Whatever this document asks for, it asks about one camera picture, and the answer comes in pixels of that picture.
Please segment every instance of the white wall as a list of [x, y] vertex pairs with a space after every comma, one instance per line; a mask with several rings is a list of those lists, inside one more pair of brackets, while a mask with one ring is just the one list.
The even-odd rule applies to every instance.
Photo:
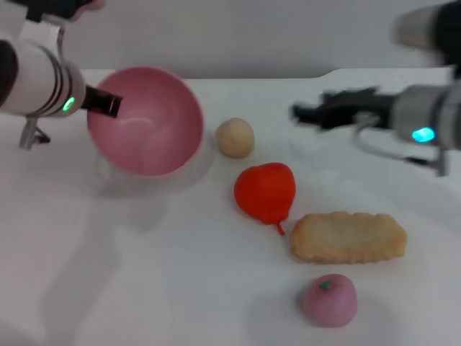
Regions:
[[[187, 77], [318, 76], [341, 67], [421, 66], [390, 39], [401, 13], [443, 0], [107, 0], [68, 28], [82, 68], [155, 64]], [[24, 10], [0, 4], [17, 32]]]

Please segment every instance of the round beige ball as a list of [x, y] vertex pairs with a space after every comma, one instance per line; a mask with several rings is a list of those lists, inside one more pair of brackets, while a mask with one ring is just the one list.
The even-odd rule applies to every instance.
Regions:
[[254, 148], [253, 128], [238, 117], [222, 123], [215, 137], [220, 152], [234, 159], [247, 157]]

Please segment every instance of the green stem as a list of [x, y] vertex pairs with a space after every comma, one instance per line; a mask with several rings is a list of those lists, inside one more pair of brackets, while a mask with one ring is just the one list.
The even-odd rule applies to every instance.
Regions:
[[321, 283], [318, 287], [320, 287], [322, 290], [328, 290], [332, 284], [333, 281], [327, 280], [324, 283]]

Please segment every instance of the green indicator light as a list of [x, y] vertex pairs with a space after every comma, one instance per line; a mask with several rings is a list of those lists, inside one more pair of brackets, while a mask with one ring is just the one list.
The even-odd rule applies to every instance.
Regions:
[[70, 110], [74, 102], [75, 102], [75, 97], [71, 97], [70, 99], [68, 99], [66, 103], [64, 104], [63, 111], [67, 112], [68, 110]]

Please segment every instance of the toy food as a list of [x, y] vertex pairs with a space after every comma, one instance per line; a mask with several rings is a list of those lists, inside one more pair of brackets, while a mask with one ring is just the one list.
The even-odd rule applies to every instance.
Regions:
[[342, 327], [357, 313], [357, 292], [344, 275], [325, 275], [303, 294], [302, 308], [318, 326]]
[[215, 137], [221, 153], [234, 159], [247, 157], [254, 148], [253, 128], [238, 117], [222, 123]]
[[389, 215], [336, 212], [299, 220], [292, 253], [306, 262], [366, 263], [405, 254], [405, 230]]
[[291, 169], [280, 163], [263, 164], [244, 170], [233, 188], [240, 208], [266, 225], [276, 225], [288, 217], [295, 199], [296, 184]]

